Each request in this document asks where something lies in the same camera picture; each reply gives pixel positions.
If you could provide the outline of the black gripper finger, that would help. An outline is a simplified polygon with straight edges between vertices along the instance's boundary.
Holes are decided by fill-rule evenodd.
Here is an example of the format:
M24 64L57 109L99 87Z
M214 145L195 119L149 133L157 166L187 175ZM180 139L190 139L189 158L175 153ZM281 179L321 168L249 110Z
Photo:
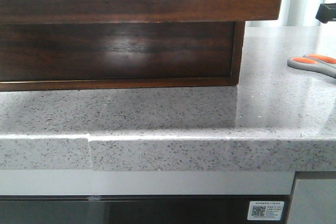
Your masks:
M336 18L336 3L322 3L316 14L316 19L321 23L334 22Z

